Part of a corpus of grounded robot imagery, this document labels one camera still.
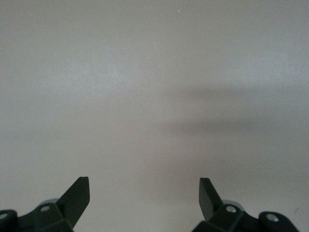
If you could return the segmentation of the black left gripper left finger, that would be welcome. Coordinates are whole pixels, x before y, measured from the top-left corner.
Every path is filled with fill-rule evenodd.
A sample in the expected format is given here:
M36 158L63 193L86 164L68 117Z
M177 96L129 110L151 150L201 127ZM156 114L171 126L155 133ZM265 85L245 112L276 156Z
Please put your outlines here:
M1 210L2 232L72 232L90 202L88 177L79 177L59 198L42 202L19 217L12 209Z

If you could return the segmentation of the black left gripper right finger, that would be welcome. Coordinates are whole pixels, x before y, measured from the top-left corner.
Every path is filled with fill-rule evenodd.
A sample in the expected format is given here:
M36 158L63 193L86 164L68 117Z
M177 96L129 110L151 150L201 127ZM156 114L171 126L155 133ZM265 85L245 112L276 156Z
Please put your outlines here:
M208 178L199 180L199 205L204 217L195 232L297 232L286 216L264 211L254 218L232 201L222 201Z

